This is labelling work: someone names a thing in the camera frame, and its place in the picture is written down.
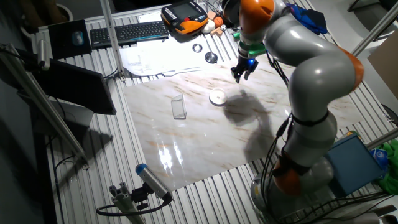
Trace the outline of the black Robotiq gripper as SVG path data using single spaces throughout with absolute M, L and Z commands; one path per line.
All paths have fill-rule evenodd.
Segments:
M 231 74 L 232 74 L 233 78 L 235 79 L 236 83 L 240 82 L 242 72 L 246 72 L 246 71 L 248 71 L 248 72 L 246 72 L 244 74 L 244 79 L 247 80 L 251 74 L 250 72 L 255 71 L 258 64 L 259 64 L 259 62 L 254 58 L 239 57 L 237 67 L 231 68 Z

